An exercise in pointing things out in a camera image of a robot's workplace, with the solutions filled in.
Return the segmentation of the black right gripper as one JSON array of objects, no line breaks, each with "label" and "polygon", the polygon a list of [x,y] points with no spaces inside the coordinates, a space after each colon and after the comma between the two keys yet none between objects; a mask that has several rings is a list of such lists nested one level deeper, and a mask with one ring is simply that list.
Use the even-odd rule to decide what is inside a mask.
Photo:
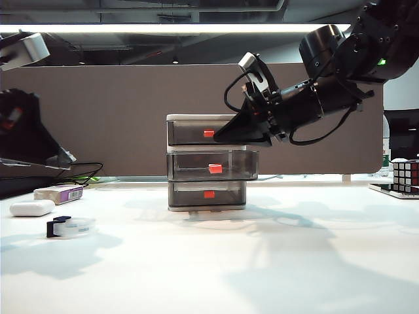
[{"label": "black right gripper", "polygon": [[[302,126],[324,117],[324,110],[317,93],[318,84],[303,81],[284,90],[265,92],[263,112],[267,117],[267,132],[270,137],[282,141]],[[256,147],[271,147],[271,139],[263,133],[248,113],[236,114],[220,130],[214,141],[221,144],[243,144]]]}]

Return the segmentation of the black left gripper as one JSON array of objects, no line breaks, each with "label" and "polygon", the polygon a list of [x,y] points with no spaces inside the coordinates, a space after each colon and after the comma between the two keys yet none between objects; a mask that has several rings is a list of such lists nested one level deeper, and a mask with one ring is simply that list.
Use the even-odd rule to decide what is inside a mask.
[{"label": "black left gripper", "polygon": [[1,165],[68,170],[76,160],[44,127],[35,94],[1,92]]}]

